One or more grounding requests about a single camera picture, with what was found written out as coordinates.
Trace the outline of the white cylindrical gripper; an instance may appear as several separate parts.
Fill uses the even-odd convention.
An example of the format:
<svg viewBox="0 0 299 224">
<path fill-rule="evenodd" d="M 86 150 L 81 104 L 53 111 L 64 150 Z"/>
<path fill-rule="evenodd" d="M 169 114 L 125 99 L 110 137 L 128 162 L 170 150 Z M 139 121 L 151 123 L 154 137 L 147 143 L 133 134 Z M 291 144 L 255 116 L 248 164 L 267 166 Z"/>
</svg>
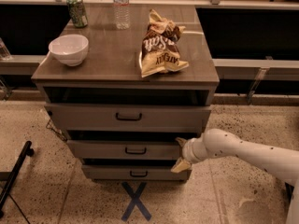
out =
<svg viewBox="0 0 299 224">
<path fill-rule="evenodd" d="M 203 138 L 192 138 L 186 140 L 177 137 L 176 141 L 182 147 L 182 158 L 178 158 L 175 165 L 171 168 L 172 173 L 180 173 L 192 167 L 192 164 L 204 161 L 208 155 Z"/>
</svg>

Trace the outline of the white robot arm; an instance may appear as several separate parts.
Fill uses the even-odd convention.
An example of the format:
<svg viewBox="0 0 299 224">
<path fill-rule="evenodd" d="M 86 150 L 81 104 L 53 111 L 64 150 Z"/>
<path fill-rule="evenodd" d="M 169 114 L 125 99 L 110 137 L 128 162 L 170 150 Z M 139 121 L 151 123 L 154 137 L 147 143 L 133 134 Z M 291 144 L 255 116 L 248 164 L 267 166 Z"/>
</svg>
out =
<svg viewBox="0 0 299 224">
<path fill-rule="evenodd" d="M 176 140 L 182 150 L 171 169 L 173 173 L 206 159 L 237 157 L 293 186 L 286 224 L 299 224 L 299 151 L 244 141 L 220 129 L 207 130 L 199 138 Z"/>
</svg>

